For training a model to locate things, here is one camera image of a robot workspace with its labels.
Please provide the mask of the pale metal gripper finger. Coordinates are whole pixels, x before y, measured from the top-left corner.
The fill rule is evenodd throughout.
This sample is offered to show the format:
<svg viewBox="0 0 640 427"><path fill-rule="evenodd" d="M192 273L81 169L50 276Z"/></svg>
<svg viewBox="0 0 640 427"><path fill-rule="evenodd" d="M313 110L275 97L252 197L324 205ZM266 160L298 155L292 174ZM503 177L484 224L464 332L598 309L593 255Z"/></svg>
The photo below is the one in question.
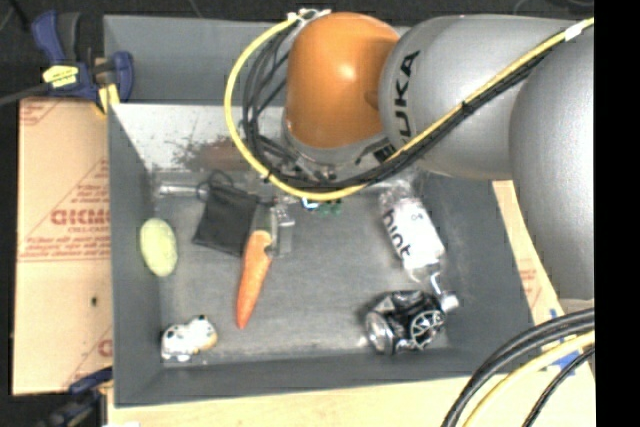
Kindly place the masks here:
<svg viewBox="0 0 640 427"><path fill-rule="evenodd" d="M271 243L269 246L269 254L271 256L279 255L279 210L277 206L269 209L270 234Z"/></svg>
<svg viewBox="0 0 640 427"><path fill-rule="evenodd" d="M278 211L278 254L280 257L292 252L295 224L295 219L286 208Z"/></svg>

